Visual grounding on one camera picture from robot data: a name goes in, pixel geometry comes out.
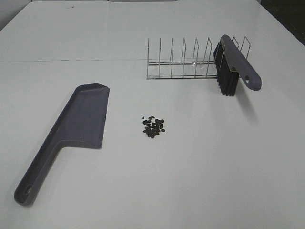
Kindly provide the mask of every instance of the hanging hole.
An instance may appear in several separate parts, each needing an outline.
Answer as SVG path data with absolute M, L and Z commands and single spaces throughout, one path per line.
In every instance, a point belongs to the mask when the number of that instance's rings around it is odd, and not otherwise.
M 27 196 L 30 193 L 31 189 L 32 189 L 32 185 L 28 185 L 24 191 L 24 194 Z

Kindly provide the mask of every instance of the gray brush handle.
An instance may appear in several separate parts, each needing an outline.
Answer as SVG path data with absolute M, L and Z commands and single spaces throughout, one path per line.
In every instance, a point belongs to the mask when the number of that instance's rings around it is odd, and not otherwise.
M 238 72 L 244 84 L 251 90 L 258 91 L 262 87 L 262 80 L 244 55 L 238 50 L 228 35 L 220 39 L 230 71 Z

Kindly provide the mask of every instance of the black bristles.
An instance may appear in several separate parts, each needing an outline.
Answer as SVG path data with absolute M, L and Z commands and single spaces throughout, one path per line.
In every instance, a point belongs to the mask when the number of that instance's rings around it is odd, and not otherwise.
M 217 81 L 223 95 L 233 96 L 238 83 L 238 72 L 229 69 L 221 42 L 218 43 L 213 53 L 217 68 Z

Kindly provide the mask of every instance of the metal wire rack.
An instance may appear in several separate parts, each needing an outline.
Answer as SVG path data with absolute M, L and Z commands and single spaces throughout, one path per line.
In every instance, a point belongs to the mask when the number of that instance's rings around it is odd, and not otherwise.
M 239 43 L 235 37 L 232 41 L 239 48 Z M 248 38 L 244 36 L 240 51 L 244 47 L 244 42 L 248 43 L 248 50 L 246 51 L 246 59 L 248 58 L 251 43 Z M 217 77 L 217 70 L 212 54 L 212 42 L 208 37 L 205 50 L 200 55 L 201 49 L 198 39 L 195 39 L 193 56 L 186 58 L 186 42 L 183 38 L 182 49 L 180 50 L 181 58 L 174 59 L 174 42 L 171 40 L 171 51 L 169 59 L 161 59 L 161 38 L 159 40 L 159 58 L 150 59 L 150 39 L 148 39 L 147 46 L 147 79 L 215 79 Z

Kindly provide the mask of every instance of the white table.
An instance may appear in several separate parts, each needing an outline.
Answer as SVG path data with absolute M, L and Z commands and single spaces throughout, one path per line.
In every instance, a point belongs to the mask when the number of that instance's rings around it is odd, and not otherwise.
M 146 80 L 148 38 L 169 50 L 225 33 L 251 41 L 260 91 Z M 33 2 L 0 53 L 0 228 L 304 228 L 305 48 L 256 1 Z M 73 90 L 95 82 L 110 88 L 102 149 L 64 148 L 34 205 L 18 205 Z M 155 139 L 149 115 L 165 120 Z

